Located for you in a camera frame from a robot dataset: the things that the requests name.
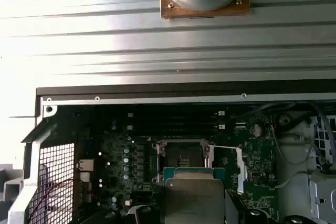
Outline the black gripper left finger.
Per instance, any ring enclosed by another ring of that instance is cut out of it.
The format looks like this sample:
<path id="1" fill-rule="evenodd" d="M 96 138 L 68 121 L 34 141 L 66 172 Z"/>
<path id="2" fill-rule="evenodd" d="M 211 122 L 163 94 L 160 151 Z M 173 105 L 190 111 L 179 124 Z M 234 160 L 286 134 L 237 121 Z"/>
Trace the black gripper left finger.
<path id="1" fill-rule="evenodd" d="M 101 210 L 79 223 L 164 223 L 165 207 L 137 205 L 122 215 L 117 210 Z"/>

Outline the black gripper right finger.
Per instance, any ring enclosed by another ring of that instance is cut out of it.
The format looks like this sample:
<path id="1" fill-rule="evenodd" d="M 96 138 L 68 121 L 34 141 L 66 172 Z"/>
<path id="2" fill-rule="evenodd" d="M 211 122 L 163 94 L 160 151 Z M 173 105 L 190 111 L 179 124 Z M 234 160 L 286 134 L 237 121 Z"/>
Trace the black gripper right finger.
<path id="1" fill-rule="evenodd" d="M 239 198 L 238 194 L 225 190 L 225 223 L 287 223 L 287 224 L 309 224 L 313 220 L 300 215 L 290 215 L 282 221 L 276 221 L 260 209 L 247 208 Z"/>

